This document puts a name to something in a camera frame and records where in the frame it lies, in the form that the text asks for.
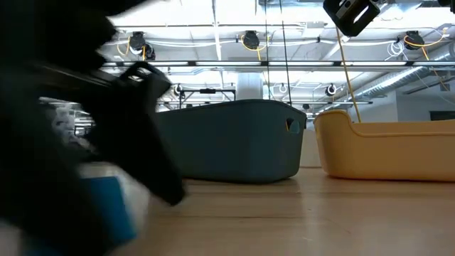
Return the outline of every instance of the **wooden table surface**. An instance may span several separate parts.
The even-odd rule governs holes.
[[[455,255],[455,184],[352,181],[301,169],[250,186],[187,181],[175,208],[149,205],[115,255]]]

